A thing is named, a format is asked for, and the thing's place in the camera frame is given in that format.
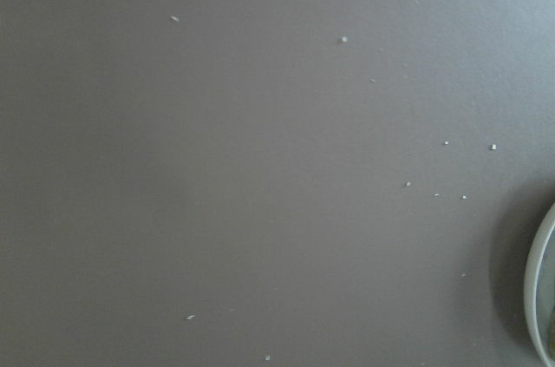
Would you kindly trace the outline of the white round plate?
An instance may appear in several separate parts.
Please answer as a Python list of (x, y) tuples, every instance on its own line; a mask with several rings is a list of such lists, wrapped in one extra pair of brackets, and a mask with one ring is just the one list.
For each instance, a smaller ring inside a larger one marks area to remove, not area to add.
[(554, 206), (536, 232), (524, 277), (526, 327), (544, 366), (554, 365)]

